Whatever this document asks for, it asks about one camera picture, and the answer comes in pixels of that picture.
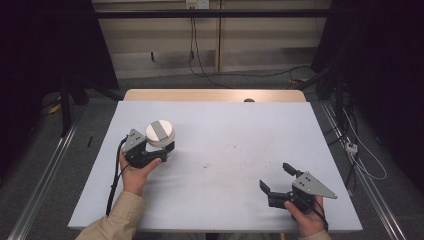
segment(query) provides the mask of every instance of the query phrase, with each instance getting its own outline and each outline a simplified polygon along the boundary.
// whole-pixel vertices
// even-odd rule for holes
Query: white tabletop
[[[120,102],[69,227],[105,214],[119,142],[131,128],[144,132],[165,119],[175,150],[149,175],[144,231],[297,231],[286,210],[268,207],[259,188],[291,191],[283,162],[309,171],[338,195],[325,199],[330,231],[362,226],[309,103]],[[119,183],[117,194],[122,190]]]

